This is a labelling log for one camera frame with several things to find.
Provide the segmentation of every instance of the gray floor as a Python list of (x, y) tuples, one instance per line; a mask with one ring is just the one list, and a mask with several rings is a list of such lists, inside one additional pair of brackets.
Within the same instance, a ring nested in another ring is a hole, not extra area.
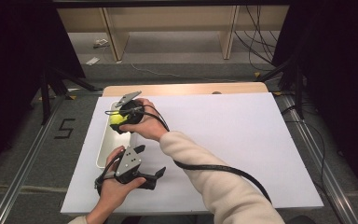
[[(79, 61), (85, 63), (92, 57), (101, 60), (92, 66), (83, 65), (87, 81), (98, 87), (109, 85), (136, 85), (159, 83), (194, 83), (194, 82), (228, 82), (253, 81), (255, 72), (264, 73), (250, 65), (268, 70), (270, 65), (249, 53), (235, 37), (230, 60), (223, 60), (218, 43), (217, 33), (133, 33), (129, 39), (122, 62), (116, 63), (109, 49), (93, 49), (95, 39), (105, 38), (104, 34), (70, 34), (76, 48)], [(269, 33), (263, 36), (270, 44), (274, 39)], [(258, 45), (255, 49), (264, 50)], [(266, 82), (268, 88), (276, 90), (278, 79)], [(68, 88), (78, 88), (67, 82)], [(32, 169), (25, 179), (19, 196), (10, 209), (6, 223), (66, 223), (71, 217), (60, 214), (65, 192), (69, 186), (72, 173), (76, 167), (83, 140), (90, 124), (93, 108), (98, 94), (87, 91), (71, 93), (75, 100), (64, 100), (58, 108), (57, 115), (51, 122), (43, 146), (34, 160)], [(288, 107), (292, 95), (277, 96), (276, 102), (281, 110)], [(354, 214), (358, 218), (358, 181), (345, 161), (337, 154), (337, 146), (330, 132), (320, 118), (312, 100), (304, 97), (305, 121), (314, 127), (310, 128), (316, 146), (325, 148), (325, 162), (334, 174), (335, 180), (343, 189)], [(10, 141), (12, 148), (0, 156), (0, 201), (8, 186), (12, 183), (21, 167), (23, 159), (41, 128), (42, 104), (38, 95), (34, 98), (26, 118)], [(294, 120), (296, 112), (283, 115), (285, 120)], [(58, 139), (66, 132), (59, 131), (64, 119), (73, 119), (68, 124), (74, 128), (70, 138)], [(297, 123), (287, 123), (298, 151), (310, 173), (311, 178), (321, 184), (320, 171), (311, 156)], [(320, 190), (325, 207), (312, 210), (283, 209), (279, 210), (285, 220), (299, 215), (311, 217), (316, 223), (339, 223), (335, 214), (335, 206), (331, 206)], [(112, 216), (110, 223), (119, 223), (122, 217)]]

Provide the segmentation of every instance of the white container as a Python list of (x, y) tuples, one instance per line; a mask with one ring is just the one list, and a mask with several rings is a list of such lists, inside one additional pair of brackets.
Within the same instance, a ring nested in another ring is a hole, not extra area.
[[(120, 107), (116, 108), (116, 104), (118, 102), (114, 102), (111, 105), (110, 110), (119, 110)], [(106, 158), (109, 154), (117, 147), (124, 146), (127, 147), (136, 147), (136, 137), (138, 133), (122, 133), (119, 134), (118, 132), (114, 131), (109, 126), (109, 115), (106, 115), (106, 124), (104, 126), (105, 131), (103, 133), (103, 141), (101, 143), (100, 150), (98, 152), (97, 157), (97, 167), (100, 169), (104, 169), (106, 165)]]

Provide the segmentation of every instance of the beige sleeve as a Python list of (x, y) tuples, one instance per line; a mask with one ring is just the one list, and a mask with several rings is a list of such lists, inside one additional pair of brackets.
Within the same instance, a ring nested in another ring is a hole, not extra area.
[(86, 217), (76, 217), (74, 220), (70, 221), (69, 224), (87, 224)]
[[(186, 135), (169, 132), (159, 141), (162, 151), (184, 164), (227, 165)], [(187, 171), (214, 223), (284, 223), (271, 203), (244, 178), (227, 172)]]

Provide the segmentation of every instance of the white tabletop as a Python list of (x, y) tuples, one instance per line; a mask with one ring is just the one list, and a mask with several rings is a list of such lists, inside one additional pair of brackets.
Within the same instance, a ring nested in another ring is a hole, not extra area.
[[(323, 206), (270, 93), (140, 97), (156, 105), (172, 131), (186, 133), (230, 166), (255, 177), (267, 190), (275, 208)], [(120, 98), (98, 100), (62, 206), (63, 214), (87, 214), (98, 201), (93, 182), (102, 172), (96, 160), (106, 127), (104, 111)], [(137, 145), (146, 145), (140, 154), (143, 160), (140, 172), (152, 175), (163, 166), (167, 170), (154, 190), (132, 191), (115, 213), (206, 212), (201, 196), (185, 173), (161, 152), (158, 143), (142, 136), (136, 139)]]

